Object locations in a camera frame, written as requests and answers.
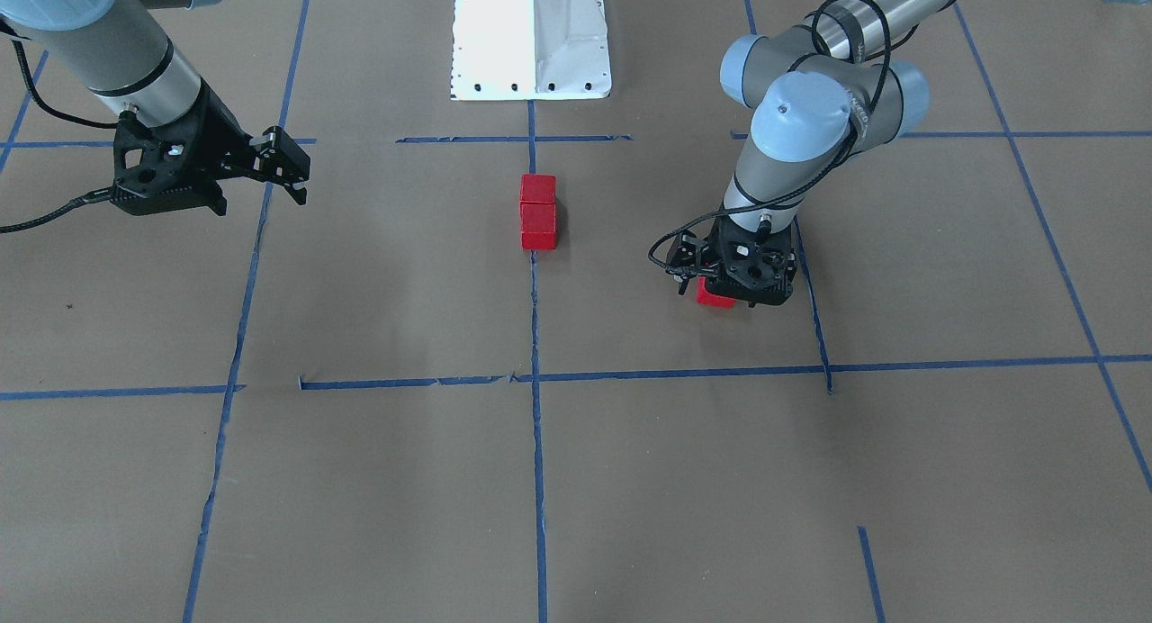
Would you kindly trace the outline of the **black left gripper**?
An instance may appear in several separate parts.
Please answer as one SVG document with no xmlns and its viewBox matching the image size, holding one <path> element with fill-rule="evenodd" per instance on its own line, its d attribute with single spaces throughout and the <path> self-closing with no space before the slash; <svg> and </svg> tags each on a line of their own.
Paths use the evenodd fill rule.
<svg viewBox="0 0 1152 623">
<path fill-rule="evenodd" d="M 681 230 L 666 257 L 666 273 L 679 283 L 679 295 L 685 295 L 691 279 L 708 268 L 708 250 L 717 256 L 715 275 L 705 279 L 708 292 L 770 306 L 779 306 L 793 295 L 796 250 L 791 226 L 761 236 L 723 216 L 706 240 Z"/>
</svg>

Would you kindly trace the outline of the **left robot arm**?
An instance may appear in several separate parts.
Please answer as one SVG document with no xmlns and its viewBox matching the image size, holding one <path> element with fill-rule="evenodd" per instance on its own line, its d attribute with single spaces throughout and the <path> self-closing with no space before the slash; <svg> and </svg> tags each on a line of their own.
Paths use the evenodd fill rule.
<svg viewBox="0 0 1152 623">
<path fill-rule="evenodd" d="M 1102 0 L 1144 5 L 1149 0 Z M 745 35 L 723 55 L 723 92 L 752 111 L 715 212 L 666 234 L 659 267 L 685 292 L 782 304 L 798 269 L 793 225 L 814 185 L 851 157 L 919 126 L 931 94 L 917 66 L 893 59 L 919 24 L 958 0 L 824 0 L 781 35 Z"/>
</svg>

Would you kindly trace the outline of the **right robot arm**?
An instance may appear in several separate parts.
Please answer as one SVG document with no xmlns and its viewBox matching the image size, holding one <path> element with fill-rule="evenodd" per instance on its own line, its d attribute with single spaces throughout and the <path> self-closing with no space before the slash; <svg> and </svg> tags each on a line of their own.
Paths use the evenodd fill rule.
<svg viewBox="0 0 1152 623">
<path fill-rule="evenodd" d="M 222 216 L 221 181 L 250 177 L 306 202 L 311 159 L 273 126 L 247 134 L 153 9 L 222 0 L 3 0 L 3 36 L 37 41 L 116 115 L 112 182 L 63 210 L 109 202 L 144 216 L 209 208 Z"/>
</svg>

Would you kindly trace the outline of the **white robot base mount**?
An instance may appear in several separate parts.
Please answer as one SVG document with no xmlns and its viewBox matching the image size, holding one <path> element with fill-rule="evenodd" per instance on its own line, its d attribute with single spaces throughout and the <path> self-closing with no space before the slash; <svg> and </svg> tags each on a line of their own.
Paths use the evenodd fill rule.
<svg viewBox="0 0 1152 623">
<path fill-rule="evenodd" d="M 453 101 L 611 94 L 605 0 L 454 0 L 452 35 Z"/>
</svg>

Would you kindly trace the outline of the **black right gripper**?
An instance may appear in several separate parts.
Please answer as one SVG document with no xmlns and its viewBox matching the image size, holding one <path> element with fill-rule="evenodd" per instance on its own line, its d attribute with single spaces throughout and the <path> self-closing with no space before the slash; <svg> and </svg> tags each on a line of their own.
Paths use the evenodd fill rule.
<svg viewBox="0 0 1152 623">
<path fill-rule="evenodd" d="M 135 111 L 122 111 L 112 140 L 111 204 L 132 216 L 209 208 L 223 216 L 227 200 L 219 180 L 243 176 L 283 188 L 306 204 L 311 157 L 283 127 L 260 136 L 242 130 L 207 83 L 184 115 L 147 127 Z"/>
</svg>

